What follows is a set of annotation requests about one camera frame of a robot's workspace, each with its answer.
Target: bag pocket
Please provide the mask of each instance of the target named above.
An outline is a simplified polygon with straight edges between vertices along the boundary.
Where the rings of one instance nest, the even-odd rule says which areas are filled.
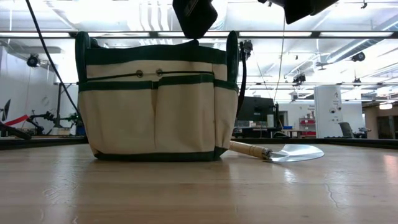
[[[152,82],[82,84],[79,107],[94,153],[155,152],[155,96]]]
[[[216,146],[229,149],[238,109],[238,86],[236,83],[215,80],[215,136]]]
[[[157,152],[210,152],[215,148],[214,76],[163,77],[155,115]]]

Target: wooden surface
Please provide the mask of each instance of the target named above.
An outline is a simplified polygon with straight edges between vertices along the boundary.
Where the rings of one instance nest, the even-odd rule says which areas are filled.
[[[236,152],[103,162],[87,145],[0,151],[0,223],[398,223],[398,151],[318,147],[325,157],[284,164]]]

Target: wooden handle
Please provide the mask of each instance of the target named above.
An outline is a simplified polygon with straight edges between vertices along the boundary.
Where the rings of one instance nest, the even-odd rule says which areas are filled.
[[[229,150],[240,152],[249,156],[255,156],[260,159],[269,159],[269,152],[272,152],[271,150],[262,146],[253,146],[235,141],[229,142]]]

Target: computer monitor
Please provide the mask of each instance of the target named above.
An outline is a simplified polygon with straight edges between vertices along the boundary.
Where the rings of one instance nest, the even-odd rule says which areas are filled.
[[[273,99],[245,96],[238,121],[267,121],[267,115],[274,114],[273,107]]]

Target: metal grommet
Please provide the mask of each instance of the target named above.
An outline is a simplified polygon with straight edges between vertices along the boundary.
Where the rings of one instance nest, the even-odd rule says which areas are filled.
[[[138,78],[142,78],[144,76],[144,73],[141,70],[137,70],[136,74]]]
[[[161,77],[161,76],[163,75],[162,69],[156,70],[156,75],[159,76],[159,77]]]

